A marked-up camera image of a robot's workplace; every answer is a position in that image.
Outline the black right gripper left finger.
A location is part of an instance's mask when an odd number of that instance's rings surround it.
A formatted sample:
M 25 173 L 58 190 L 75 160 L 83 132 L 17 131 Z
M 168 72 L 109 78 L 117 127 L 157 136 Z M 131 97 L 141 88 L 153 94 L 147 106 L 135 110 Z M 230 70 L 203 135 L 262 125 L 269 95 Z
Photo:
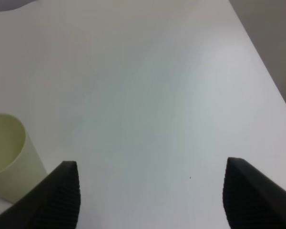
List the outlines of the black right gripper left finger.
M 81 206 L 77 163 L 63 161 L 0 214 L 0 229 L 74 229 Z

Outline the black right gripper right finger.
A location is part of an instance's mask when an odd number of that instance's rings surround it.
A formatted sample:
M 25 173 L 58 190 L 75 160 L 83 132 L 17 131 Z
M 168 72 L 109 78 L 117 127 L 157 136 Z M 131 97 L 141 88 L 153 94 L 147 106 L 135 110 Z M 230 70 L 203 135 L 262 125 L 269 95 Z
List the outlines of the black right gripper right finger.
M 232 229 L 286 229 L 286 191 L 242 158 L 227 160 L 223 206 Z

